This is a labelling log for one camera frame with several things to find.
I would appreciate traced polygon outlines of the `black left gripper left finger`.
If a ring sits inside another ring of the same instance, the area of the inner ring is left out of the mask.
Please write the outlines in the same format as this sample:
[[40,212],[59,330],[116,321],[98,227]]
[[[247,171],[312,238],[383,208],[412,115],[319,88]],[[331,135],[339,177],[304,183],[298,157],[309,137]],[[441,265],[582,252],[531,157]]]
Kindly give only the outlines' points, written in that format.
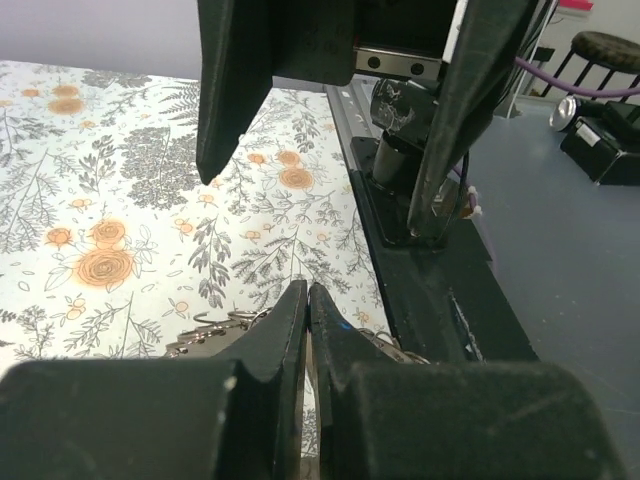
[[307,285],[205,357],[42,360],[1,382],[5,479],[296,479]]

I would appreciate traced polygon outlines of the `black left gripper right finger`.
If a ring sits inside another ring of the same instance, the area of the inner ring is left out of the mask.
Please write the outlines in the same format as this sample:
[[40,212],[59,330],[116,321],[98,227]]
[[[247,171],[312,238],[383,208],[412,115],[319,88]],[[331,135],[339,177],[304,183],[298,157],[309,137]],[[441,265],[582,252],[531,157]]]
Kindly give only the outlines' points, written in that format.
[[542,362],[400,363],[309,291],[324,479],[621,479],[582,384]]

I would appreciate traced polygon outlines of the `large metal key ring disc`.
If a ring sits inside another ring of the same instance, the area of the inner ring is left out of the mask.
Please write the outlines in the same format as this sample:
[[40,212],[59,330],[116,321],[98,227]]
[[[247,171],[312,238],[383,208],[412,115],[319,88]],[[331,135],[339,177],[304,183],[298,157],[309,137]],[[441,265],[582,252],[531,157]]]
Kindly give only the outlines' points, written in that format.
[[[262,318],[266,317],[271,307],[261,311],[237,310],[227,313],[225,320],[209,320],[207,313],[196,314],[193,320],[197,326],[192,330],[181,332],[174,342],[165,347],[164,357],[177,358],[186,355],[210,357],[221,352],[241,338],[253,328]],[[368,328],[358,328],[358,331],[369,340],[378,350],[402,364],[429,364],[429,361],[411,351],[402,350],[399,342],[389,333]],[[300,461],[300,479],[320,479],[319,453],[310,453],[312,446],[319,447],[319,435],[316,440],[310,438],[310,416],[303,414],[303,453]]]

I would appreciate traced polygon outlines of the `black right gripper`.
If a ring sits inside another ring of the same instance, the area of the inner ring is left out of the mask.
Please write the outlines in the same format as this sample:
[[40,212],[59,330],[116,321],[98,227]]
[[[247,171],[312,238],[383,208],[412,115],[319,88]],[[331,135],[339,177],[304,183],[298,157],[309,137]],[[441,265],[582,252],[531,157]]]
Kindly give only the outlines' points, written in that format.
[[454,148],[509,73],[528,1],[199,1],[196,166],[203,184],[229,163],[272,88],[272,74],[345,85],[357,73],[433,79],[449,64],[411,198],[407,228],[428,234]]

